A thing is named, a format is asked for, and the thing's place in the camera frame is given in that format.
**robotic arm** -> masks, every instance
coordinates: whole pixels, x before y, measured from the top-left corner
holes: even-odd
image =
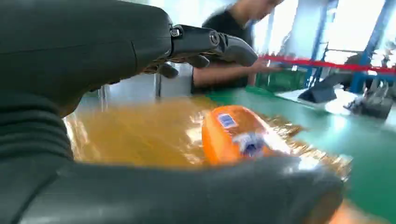
[[[299,158],[197,171],[73,161],[60,116],[86,91],[174,76],[167,62],[249,66],[242,40],[117,0],[2,0],[0,18],[0,223],[322,224],[339,206],[342,181]]]
[[[9,90],[55,102],[65,116],[87,91],[139,73],[177,75],[166,62],[205,67],[220,57],[244,66],[257,55],[241,39],[173,26],[160,8],[118,0],[3,0],[0,62]]]

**man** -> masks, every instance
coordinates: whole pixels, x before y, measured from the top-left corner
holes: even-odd
[[[252,46],[252,22],[262,20],[281,2],[282,0],[238,0],[225,11],[211,16],[202,27],[239,37]],[[273,68],[268,68],[262,59],[251,67],[212,61],[207,68],[194,68],[191,92],[205,93],[254,85],[256,73],[270,70]]]

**green surface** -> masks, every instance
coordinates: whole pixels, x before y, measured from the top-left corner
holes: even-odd
[[[219,105],[243,105],[269,116],[282,115],[308,128],[296,139],[326,152],[352,156],[348,198],[365,211],[396,223],[396,133],[378,120],[333,115],[253,87],[208,97]]]
[[[282,70],[257,75],[256,86],[271,92],[285,92],[304,88],[304,71]]]

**human arm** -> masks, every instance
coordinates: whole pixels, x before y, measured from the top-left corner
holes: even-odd
[[[207,68],[194,68],[192,75],[195,87],[218,84],[245,76],[248,76],[248,84],[254,85],[255,75],[258,72],[274,70],[278,70],[278,68],[270,68],[267,66],[267,61],[257,59],[250,67],[243,67],[237,64],[211,63]]]

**red tape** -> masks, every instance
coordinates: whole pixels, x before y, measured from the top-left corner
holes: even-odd
[[[381,67],[371,67],[371,66],[362,66],[358,64],[335,64],[330,62],[323,61],[314,61],[309,59],[288,59],[283,56],[271,56],[271,55],[262,55],[259,58],[264,60],[271,60],[275,62],[282,62],[288,64],[296,64],[296,65],[305,65],[311,67],[327,67],[327,68],[337,68],[351,71],[376,71],[378,73],[391,73],[396,75],[396,68],[381,68]]]

